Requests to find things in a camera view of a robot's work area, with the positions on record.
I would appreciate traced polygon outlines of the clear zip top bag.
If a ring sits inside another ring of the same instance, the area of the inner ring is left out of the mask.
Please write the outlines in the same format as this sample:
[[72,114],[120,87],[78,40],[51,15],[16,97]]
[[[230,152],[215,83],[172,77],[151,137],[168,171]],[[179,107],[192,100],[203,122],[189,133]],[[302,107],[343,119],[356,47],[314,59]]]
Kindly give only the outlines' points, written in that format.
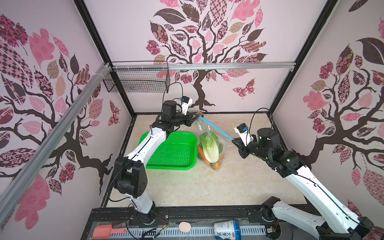
[[198,159],[217,171],[225,158],[226,148],[233,146],[233,138],[203,117],[195,123],[198,128]]

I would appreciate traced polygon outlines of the green cabbage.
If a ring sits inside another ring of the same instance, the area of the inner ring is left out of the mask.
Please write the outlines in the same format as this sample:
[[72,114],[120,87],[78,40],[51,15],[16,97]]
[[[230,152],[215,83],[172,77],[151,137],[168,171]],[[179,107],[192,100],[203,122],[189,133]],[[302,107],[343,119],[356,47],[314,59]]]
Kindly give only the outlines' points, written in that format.
[[200,145],[203,148],[206,159],[214,164],[220,159],[220,143],[213,131],[205,132],[199,136]]

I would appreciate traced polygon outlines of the orange carrot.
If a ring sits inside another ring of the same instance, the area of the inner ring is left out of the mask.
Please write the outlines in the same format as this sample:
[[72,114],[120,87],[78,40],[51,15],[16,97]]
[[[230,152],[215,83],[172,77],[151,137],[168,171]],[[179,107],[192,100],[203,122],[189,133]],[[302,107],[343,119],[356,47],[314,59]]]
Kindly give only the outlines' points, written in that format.
[[204,155],[204,151],[200,146],[198,146],[198,152],[201,156],[201,159],[205,162],[205,164],[210,165],[211,163],[206,159],[206,157]]

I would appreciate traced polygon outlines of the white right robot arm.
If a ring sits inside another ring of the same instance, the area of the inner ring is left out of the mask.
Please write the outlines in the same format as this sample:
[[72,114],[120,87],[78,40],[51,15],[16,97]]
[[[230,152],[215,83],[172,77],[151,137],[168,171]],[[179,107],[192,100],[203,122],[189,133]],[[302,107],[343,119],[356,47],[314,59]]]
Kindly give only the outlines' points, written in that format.
[[342,204],[312,173],[300,157],[283,147],[279,133],[272,128],[261,128],[250,134],[245,124],[234,128],[238,134],[232,143],[240,156],[249,155],[264,162],[282,178],[294,185],[318,215],[290,206],[277,197],[267,199],[261,208],[267,222],[281,220],[311,234],[318,240],[362,240],[374,228],[367,217],[360,217]]

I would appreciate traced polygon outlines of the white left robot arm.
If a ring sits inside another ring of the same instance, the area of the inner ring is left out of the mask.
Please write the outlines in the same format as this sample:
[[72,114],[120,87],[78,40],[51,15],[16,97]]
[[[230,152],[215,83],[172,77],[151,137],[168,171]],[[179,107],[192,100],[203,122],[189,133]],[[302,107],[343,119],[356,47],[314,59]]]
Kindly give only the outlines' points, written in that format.
[[148,178],[145,168],[151,156],[176,127],[190,127],[199,118],[198,114],[188,111],[192,106],[192,99],[181,97],[179,112],[177,105],[175,101],[165,101],[162,112],[151,124],[145,139],[127,156],[115,160],[112,187],[128,196],[135,210],[143,215],[153,215],[155,211],[155,203],[146,193]]

